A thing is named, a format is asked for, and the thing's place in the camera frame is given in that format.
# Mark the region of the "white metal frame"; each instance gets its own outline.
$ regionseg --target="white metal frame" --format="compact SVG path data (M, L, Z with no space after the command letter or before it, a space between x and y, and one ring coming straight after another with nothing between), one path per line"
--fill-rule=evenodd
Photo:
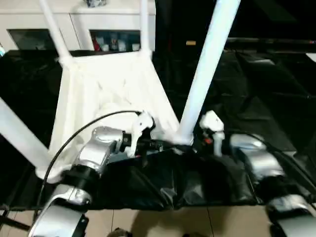
M54 19L54 15L52 14L50 8L47 5L47 1L46 0L39 0L39 1L43 9L44 15L46 17L52 39L59 53L60 63L65 67L64 70L66 71L66 75L67 75L69 70L67 70L66 68L71 68L71 67L75 68L73 66L74 62L75 61L80 62L81 59L78 58L78 60L74 60L71 57L71 55L69 54L67 50L62 34L59 31L56 20ZM199 113L201 111L201 107L205 100L205 96L207 94L208 88L212 81L217 64L219 62L221 53L223 51L225 42L227 40L229 31L231 29L233 20L235 18L239 3L240 3L240 0L217 0L216 2L212 21L208 29L207 37L206 37L202 54L197 66L194 81L190 90L190 94L185 106L183 116L182 116L180 128L178 132L176 133L177 136L175 136L174 138L175 142L182 142L182 143L192 142L193 128L197 122ZM150 89L147 90L147 93L149 94L152 93L153 90L157 88L156 89L157 91L155 92L158 95L156 98L152 98L153 99L152 103L156 104L156 106L158 105L159 107L158 116L162 118L164 116L169 116L170 118L172 118L172 116L175 116L174 112L165 111L166 109L168 109L165 107L165 105L167 105L169 102L168 102L165 92L163 91L161 84L159 83L157 74L152 73L152 71L154 71L154 67L150 61L149 62L151 64L148 64L148 60L145 60L145 58L150 59L150 55L151 55L151 51L149 49L150 48L149 42L148 42L149 33L148 33L147 4L148 4L147 0L141 0L141 17L140 18L141 18L142 48L139 55L137 55L136 58L140 59L140 62L143 63L149 69L146 72L147 74L146 76L156 77L156 79L152 81L153 83L156 83L156 84L149 85L149 84L146 84L145 81L143 81L144 85L140 84L140 86L143 87L143 91L146 90L146 88L144 87L148 87L148 88L150 87ZM91 59L91 57L87 57L87 59L91 60L91 62L92 63L94 62L95 64L101 58L94 57L93 59ZM1 116L0 117L1 118L0 133L5 134L5 137L9 140L9 142L13 144L14 147L16 147L37 168L37 171L38 171L37 175L42 178L43 173L46 170L45 168L49 164L50 157L45 155L46 150L43 148L42 143L39 140L34 139L35 136L32 134L32 132L29 131L19 119L16 119L16 115L14 114L14 112L11 111L9 107L5 105L3 101L0 101L0 102L1 102L0 103L0 116ZM66 108L68 108L69 106L73 106L75 103L76 101L72 101L70 104L68 103ZM23 131L24 135L21 136L19 139L17 139L17 136L10 135L11 130L15 135L17 134L17 132ZM55 175L55 179L51 179L51 182L56 182L57 176Z

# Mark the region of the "glass cabinet door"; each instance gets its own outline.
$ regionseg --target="glass cabinet door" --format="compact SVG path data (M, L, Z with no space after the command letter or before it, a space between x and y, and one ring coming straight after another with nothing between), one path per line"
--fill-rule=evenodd
M54 42L47 29L8 29L12 40L20 50L54 50Z
M132 52L140 49L140 31L90 30L95 51Z

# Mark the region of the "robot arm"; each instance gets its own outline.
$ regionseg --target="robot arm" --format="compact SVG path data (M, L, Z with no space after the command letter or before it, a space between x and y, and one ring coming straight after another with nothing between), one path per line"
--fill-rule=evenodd
M241 159L250 176L256 195L266 204L273 237L312 237L316 218L296 184L285 174L276 157L266 146L247 135L234 134L230 146Z
M84 213L111 155L117 153L125 133L97 127L78 154L74 165L34 222L29 237L82 237L88 224Z

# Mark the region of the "white pole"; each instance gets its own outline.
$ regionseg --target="white pole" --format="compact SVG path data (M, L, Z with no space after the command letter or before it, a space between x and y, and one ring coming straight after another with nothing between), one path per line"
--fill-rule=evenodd
M46 170L51 157L47 148L0 98L0 133L36 169Z
M222 55L239 3L240 0L217 0L216 2L180 127L176 134L179 142L191 143L193 141L193 129Z
M151 56L148 33L148 0L141 0L140 5L140 44L141 51Z
M40 6L43 10L46 22L48 24L50 35L54 41L55 47L59 54L61 62L71 60L71 55L66 47L64 38L60 32L60 29L57 25L56 19L49 8L47 0L39 0Z

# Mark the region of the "white bracket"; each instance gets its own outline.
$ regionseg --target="white bracket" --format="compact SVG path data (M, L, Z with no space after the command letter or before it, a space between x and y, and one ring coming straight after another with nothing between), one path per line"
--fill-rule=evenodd
M128 151L128 157L132 158L135 156L137 141L143 135L143 131L146 128L152 128L154 126L153 117L147 112L143 112L133 124L132 127L132 142L130 150Z

